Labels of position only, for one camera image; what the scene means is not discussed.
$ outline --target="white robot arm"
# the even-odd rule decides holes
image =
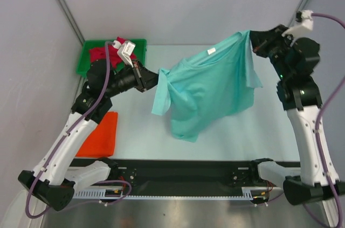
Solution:
[[[298,12],[296,20],[299,24],[291,28],[279,25],[270,31],[251,31],[253,52],[269,57],[280,78],[277,94],[295,133],[301,168],[284,168],[271,159],[255,160],[253,164],[257,168],[257,178],[283,188],[292,205],[333,197],[328,177],[339,195],[345,193],[344,183],[339,180],[329,156],[322,119],[318,130],[315,128],[322,101],[311,74],[320,60],[320,45],[309,38],[294,40],[312,31],[312,13]],[[327,171],[322,165],[316,132],[320,135]]]
[[[128,44],[125,43],[125,47],[119,49],[123,51],[122,54],[132,53],[134,46]],[[91,64],[87,72],[88,82],[77,97],[64,130],[39,164],[32,171],[23,170],[18,177],[29,193],[32,192],[56,211],[66,207],[74,193],[100,181],[118,179],[118,165],[108,158],[100,158],[79,170],[67,170],[83,142],[111,108],[111,97],[130,88],[144,92],[158,83],[158,75],[147,70],[137,60],[131,61],[131,64],[125,61],[126,66],[117,74],[109,71],[106,63],[103,59]],[[105,81],[106,69],[109,73],[108,82]],[[107,86],[99,100],[104,83]]]

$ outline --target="gray floor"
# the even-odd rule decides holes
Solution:
[[[314,212],[322,216],[320,209]],[[291,206],[282,196],[268,207],[249,202],[125,200],[104,207],[87,204],[44,217],[43,228],[226,228],[318,227],[303,207]]]

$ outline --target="t-shirt sleeve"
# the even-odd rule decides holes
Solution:
[[[167,73],[169,71],[160,69],[158,73],[158,85],[153,102],[152,114],[162,116],[164,115],[171,105],[170,94],[168,90]]]

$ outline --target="green bin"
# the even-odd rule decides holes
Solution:
[[[86,73],[90,69],[90,53],[89,50],[95,47],[102,47],[105,45],[105,41],[114,41],[114,39],[107,40],[87,40],[82,46],[80,58],[77,65],[77,74],[80,74],[82,77],[86,78]],[[134,54],[136,58],[145,65],[145,56],[146,56],[146,39],[130,39],[135,44]],[[116,66],[116,70],[119,71],[125,66],[124,62],[119,63]]]

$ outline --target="orange towel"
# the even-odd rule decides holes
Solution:
[[[108,112],[80,147],[77,157],[109,157],[114,154],[118,113]]]

